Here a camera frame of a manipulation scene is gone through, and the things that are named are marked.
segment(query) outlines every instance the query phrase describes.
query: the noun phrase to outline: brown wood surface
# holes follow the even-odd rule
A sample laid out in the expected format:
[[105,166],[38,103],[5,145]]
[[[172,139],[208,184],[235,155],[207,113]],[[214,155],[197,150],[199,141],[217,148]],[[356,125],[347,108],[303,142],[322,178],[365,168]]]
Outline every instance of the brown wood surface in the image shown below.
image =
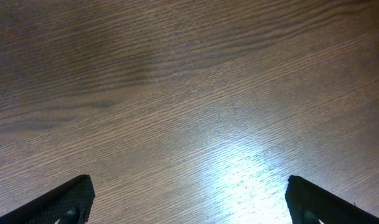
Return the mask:
[[79,174],[90,223],[379,217],[379,0],[0,1],[0,216]]

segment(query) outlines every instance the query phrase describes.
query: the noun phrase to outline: wooden surface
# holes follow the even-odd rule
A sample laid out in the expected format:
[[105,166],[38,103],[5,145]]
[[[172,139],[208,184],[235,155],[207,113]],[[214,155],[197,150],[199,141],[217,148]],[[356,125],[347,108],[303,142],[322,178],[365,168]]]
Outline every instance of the wooden surface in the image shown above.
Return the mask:
[[379,217],[379,0],[0,1],[0,216],[79,174],[90,223]]

